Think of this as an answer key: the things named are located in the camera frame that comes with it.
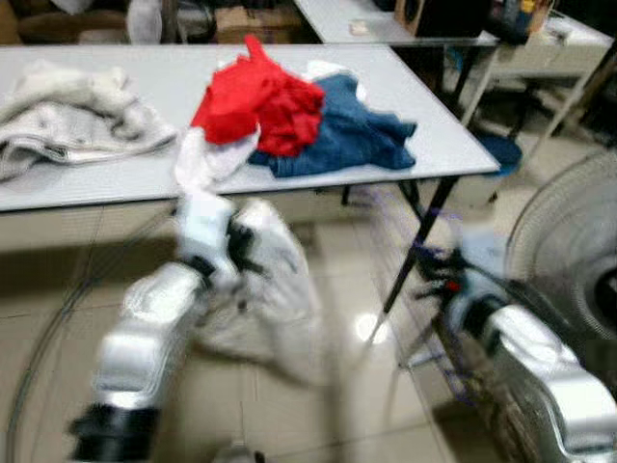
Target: clothing pile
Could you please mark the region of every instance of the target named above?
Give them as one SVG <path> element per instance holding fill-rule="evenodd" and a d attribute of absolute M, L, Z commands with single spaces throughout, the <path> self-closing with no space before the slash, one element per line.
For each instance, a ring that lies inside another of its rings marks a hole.
<path fill-rule="evenodd" d="M 180 148 L 175 175 L 185 190 L 208 189 L 245 162 L 275 177 L 323 174 L 374 164 L 407 169 L 414 123 L 370 111 L 347 68 L 311 61 L 285 71 L 247 36 L 249 56 L 214 73 Z"/>
<path fill-rule="evenodd" d="M 160 150 L 175 129 L 127 89 L 120 68 L 26 67 L 0 105 L 0 181 L 43 159 L 81 164 Z"/>

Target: tiled floor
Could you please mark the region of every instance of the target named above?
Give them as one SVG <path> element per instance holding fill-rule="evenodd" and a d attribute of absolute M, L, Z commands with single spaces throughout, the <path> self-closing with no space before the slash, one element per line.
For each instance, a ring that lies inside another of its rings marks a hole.
<path fill-rule="evenodd" d="M 522 143 L 533 136 L 522 135 Z M 527 170 L 509 178 L 496 204 L 447 205 L 456 224 L 488 225 L 508 233 L 533 193 L 593 148 L 572 138 L 550 142 Z M 435 185 L 421 185 L 428 197 Z M 417 221 L 395 188 L 352 192 L 342 208 L 333 192 L 273 198 L 304 243 L 335 336 L 334 385 L 303 387 L 268 369 L 193 348 L 165 410 L 155 460 L 207 462 L 213 451 L 243 439 L 280 463 L 488 463 L 498 461 L 478 419 L 456 402 L 438 369 L 413 375 L 397 369 L 404 351 L 430 319 L 430 304 L 406 297 L 405 286 L 386 341 L 366 352 L 354 327 L 376 313 Z M 67 290 L 122 239 L 166 204 L 48 212 L 0 218 L 0 419 L 42 323 Z M 90 374 L 103 333 L 114 322 L 125 289 L 173 254 L 167 225 L 127 255 L 77 307 L 53 343 L 25 415 L 20 462 L 60 462 L 72 441 L 68 422 L 88 400 Z M 440 220 L 433 243 L 451 242 Z"/>

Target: blue cloth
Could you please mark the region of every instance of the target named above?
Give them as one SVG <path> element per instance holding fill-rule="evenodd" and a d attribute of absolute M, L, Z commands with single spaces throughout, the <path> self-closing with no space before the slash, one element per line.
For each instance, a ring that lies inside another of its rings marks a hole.
<path fill-rule="evenodd" d="M 523 158 L 523 151 L 514 140 L 491 133 L 477 134 L 476 138 L 486 151 L 496 159 L 500 166 L 497 172 L 485 174 L 485 176 L 505 177 L 517 171 Z"/>
<path fill-rule="evenodd" d="M 274 177 L 296 177 L 375 164 L 408 169 L 416 161 L 405 149 L 415 123 L 402 123 L 393 114 L 373 113 L 356 98 L 358 81 L 337 74 L 315 82 L 326 93 L 323 119 L 315 143 L 297 157 L 275 157 L 255 151 L 249 163 L 267 166 Z"/>

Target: black joint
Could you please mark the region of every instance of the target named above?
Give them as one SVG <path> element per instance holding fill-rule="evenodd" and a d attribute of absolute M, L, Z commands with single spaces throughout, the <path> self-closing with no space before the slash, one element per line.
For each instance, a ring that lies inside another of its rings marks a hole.
<path fill-rule="evenodd" d="M 154 409 L 124 410 L 93 405 L 75 420 L 70 434 L 77 437 L 74 461 L 146 461 L 160 412 Z"/>
<path fill-rule="evenodd" d="M 205 277 L 206 281 L 208 281 L 208 277 L 216 270 L 214 265 L 199 256 L 192 256 L 190 259 L 184 260 L 183 262 L 200 272 Z"/>
<path fill-rule="evenodd" d="M 248 227 L 238 225 L 231 221 L 228 228 L 229 243 L 228 252 L 232 262 L 241 262 L 246 259 L 251 245 L 253 244 L 255 234 Z"/>
<path fill-rule="evenodd" d="M 463 328 L 474 338 L 479 339 L 489 317 L 505 305 L 505 301 L 494 295 L 487 295 L 473 301 L 463 323 Z"/>

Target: black table leg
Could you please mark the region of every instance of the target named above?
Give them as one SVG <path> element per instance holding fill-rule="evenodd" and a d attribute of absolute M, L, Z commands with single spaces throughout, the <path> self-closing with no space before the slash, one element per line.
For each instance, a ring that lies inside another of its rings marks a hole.
<path fill-rule="evenodd" d="M 414 238 L 414 243 L 407 252 L 405 261 L 403 262 L 403 265 L 401 266 L 401 269 L 396 276 L 396 280 L 394 281 L 394 285 L 389 292 L 388 299 L 386 300 L 386 304 L 384 304 L 384 308 L 382 310 L 382 315 L 388 315 L 389 311 L 392 309 L 398 293 L 401 291 L 401 288 L 405 284 L 405 280 L 407 280 L 408 275 L 414 268 L 414 265 L 416 265 L 415 247 L 424 244 L 428 233 L 433 228 L 433 225 L 437 220 L 437 216 L 442 210 L 445 200 L 449 196 L 450 192 L 452 191 L 452 187 L 457 180 L 458 177 L 446 177 L 442 178 L 442 180 L 440 181 L 437 191 L 435 192 L 435 196 L 433 196 L 428 210 L 420 221 L 420 228 L 417 231 L 416 237 Z"/>
<path fill-rule="evenodd" d="M 414 211 L 417 220 L 422 222 L 426 211 L 420 203 L 420 194 L 417 190 L 417 183 L 415 180 L 401 180 L 398 182 L 398 188 L 407 200 L 407 203 Z"/>
<path fill-rule="evenodd" d="M 344 186 L 343 187 L 343 197 L 340 199 L 340 203 L 342 205 L 348 205 L 349 204 L 349 192 L 351 191 L 351 186 Z"/>
<path fill-rule="evenodd" d="M 454 93 L 452 94 L 452 104 L 456 105 L 459 102 L 463 88 L 469 78 L 471 68 L 473 68 L 475 60 L 479 54 L 480 49 L 477 46 L 474 46 L 468 50 L 465 56 L 465 61 L 463 62 L 463 68 L 461 69 L 461 75 L 459 76 L 459 80 L 456 81 L 456 89 L 454 89 Z"/>

